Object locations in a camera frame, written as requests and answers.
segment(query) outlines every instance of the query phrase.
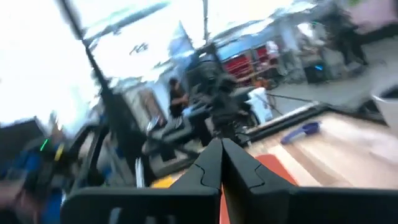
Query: person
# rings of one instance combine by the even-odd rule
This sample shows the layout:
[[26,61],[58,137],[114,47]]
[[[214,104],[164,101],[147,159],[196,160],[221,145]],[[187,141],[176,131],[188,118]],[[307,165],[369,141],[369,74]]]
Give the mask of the person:
[[368,65],[359,34],[355,31],[358,26],[351,22],[351,16],[342,9],[337,8],[336,13],[329,18],[329,21],[328,28],[331,33],[335,34],[335,45],[337,50],[343,55],[344,64],[347,67],[351,65],[353,61],[350,59],[349,54],[352,53],[357,62],[362,65]]
[[42,204],[24,189],[25,177],[0,182],[0,217],[6,220],[31,220],[39,223]]
[[176,78],[169,80],[170,85],[170,114],[173,118],[182,116],[182,111],[188,106],[188,95],[182,89]]

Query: green light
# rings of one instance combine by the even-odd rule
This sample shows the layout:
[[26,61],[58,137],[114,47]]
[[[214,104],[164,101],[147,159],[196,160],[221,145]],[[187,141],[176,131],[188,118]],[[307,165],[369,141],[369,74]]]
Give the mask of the green light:
[[44,146],[48,143],[48,141],[49,141],[48,139],[46,139],[46,140],[44,141],[42,147],[40,147],[40,151],[43,151]]

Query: wooden floor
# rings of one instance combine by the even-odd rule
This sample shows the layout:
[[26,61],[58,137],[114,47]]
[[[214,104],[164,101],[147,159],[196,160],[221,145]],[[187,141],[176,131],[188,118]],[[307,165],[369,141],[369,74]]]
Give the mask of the wooden floor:
[[320,134],[281,145],[293,127],[246,150],[275,155],[301,186],[398,189],[398,139],[387,127],[336,113],[312,120]]

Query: man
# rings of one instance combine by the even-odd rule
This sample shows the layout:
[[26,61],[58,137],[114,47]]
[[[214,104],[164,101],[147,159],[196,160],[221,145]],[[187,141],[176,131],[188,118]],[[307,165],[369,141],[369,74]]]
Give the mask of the man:
[[336,48],[343,54],[346,66],[352,62],[349,53],[352,53],[360,64],[368,65],[359,34],[355,31],[358,26],[352,24],[351,17],[345,11],[337,7],[336,13],[328,18],[326,27],[335,36]]
[[170,114],[173,118],[182,116],[182,111],[188,106],[188,95],[180,86],[176,78],[169,80],[170,85]]

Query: orange strip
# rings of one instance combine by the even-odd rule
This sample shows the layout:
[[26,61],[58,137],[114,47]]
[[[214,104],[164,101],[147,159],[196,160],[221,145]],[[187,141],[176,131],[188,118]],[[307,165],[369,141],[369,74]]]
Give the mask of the orange strip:
[[[261,162],[262,165],[264,165],[283,179],[289,181],[291,184],[297,185],[296,181],[285,169],[285,167],[283,167],[283,165],[280,163],[275,155],[261,155],[257,156],[256,159]],[[230,224],[224,193],[221,196],[220,224]]]

